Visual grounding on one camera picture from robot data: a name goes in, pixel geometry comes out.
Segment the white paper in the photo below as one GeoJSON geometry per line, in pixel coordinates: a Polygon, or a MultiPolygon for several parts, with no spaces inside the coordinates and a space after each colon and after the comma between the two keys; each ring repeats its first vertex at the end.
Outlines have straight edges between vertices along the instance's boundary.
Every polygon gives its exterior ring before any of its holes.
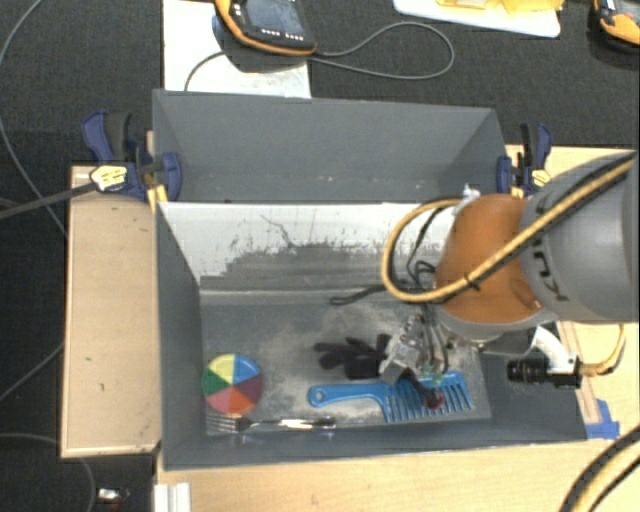
{"type": "Polygon", "coordinates": [[[554,10],[509,14],[502,4],[493,9],[447,7],[436,0],[393,0],[398,12],[411,16],[449,21],[540,37],[557,37],[560,23],[554,10]]]}

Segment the blue clamp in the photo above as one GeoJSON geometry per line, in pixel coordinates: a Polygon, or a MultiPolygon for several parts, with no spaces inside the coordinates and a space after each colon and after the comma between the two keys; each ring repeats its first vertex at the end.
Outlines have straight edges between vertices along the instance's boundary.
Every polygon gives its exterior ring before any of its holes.
{"type": "Polygon", "coordinates": [[[127,170],[126,184],[113,190],[139,201],[147,200],[147,190],[163,184],[170,201],[176,201],[182,187],[183,171],[177,153],[163,153],[154,162],[144,144],[129,138],[129,112],[98,110],[82,121],[82,137],[98,165],[117,163],[127,170]],[[153,175],[153,183],[145,179],[153,175]]]}
{"type": "Polygon", "coordinates": [[[508,156],[498,160],[496,190],[501,194],[510,194],[513,188],[518,188],[527,197],[538,192],[548,181],[544,166],[551,153],[553,140],[551,132],[542,123],[536,123],[535,130],[529,124],[522,123],[520,132],[524,151],[518,153],[515,168],[508,156]]]}

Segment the white bracket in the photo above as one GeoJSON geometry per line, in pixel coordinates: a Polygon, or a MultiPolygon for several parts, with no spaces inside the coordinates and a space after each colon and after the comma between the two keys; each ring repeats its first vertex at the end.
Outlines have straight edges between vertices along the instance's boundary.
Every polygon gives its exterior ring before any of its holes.
{"type": "Polygon", "coordinates": [[[156,484],[153,488],[154,512],[191,512],[191,485],[156,484]]]}
{"type": "Polygon", "coordinates": [[[571,374],[576,365],[577,355],[569,353],[553,333],[538,326],[533,335],[530,350],[537,348],[549,358],[549,373],[571,374]]]}

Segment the black device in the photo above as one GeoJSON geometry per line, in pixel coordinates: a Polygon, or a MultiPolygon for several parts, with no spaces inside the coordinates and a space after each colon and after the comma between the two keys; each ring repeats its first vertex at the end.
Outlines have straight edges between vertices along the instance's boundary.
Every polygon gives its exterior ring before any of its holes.
{"type": "Polygon", "coordinates": [[[243,44],[281,55],[311,55],[316,41],[300,0],[214,0],[218,16],[243,44]]]}

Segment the color wheel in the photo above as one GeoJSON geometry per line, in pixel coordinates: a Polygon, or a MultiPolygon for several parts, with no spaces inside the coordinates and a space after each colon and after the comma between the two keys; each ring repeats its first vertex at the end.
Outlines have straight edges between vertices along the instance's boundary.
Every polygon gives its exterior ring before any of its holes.
{"type": "Polygon", "coordinates": [[[240,354],[223,354],[207,365],[202,376],[207,403],[217,412],[242,416],[260,401],[263,390],[260,367],[240,354]]]}

